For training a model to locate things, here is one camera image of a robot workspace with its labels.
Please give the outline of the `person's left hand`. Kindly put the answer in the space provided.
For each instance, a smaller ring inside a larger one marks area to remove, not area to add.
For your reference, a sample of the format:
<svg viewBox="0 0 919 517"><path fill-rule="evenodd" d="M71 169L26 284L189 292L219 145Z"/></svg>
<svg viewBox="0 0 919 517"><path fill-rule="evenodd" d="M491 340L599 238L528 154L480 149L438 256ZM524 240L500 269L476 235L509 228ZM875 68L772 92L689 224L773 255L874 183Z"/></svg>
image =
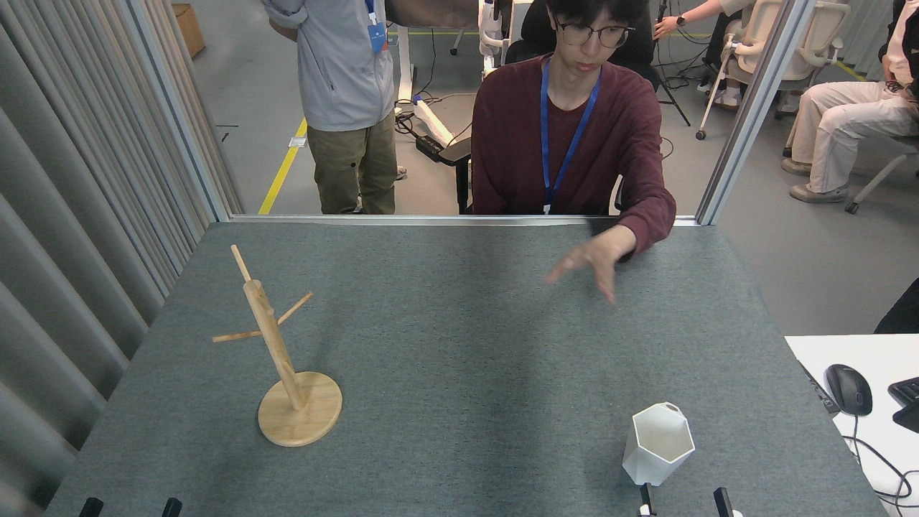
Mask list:
<svg viewBox="0 0 919 517"><path fill-rule="evenodd" d="M616 302L615 265L635 250L637 238L633 230L616 225L595 238L575 246L545 275L545 284L555 284L562 275L575 269L593 271L595 288L610 304Z"/></svg>

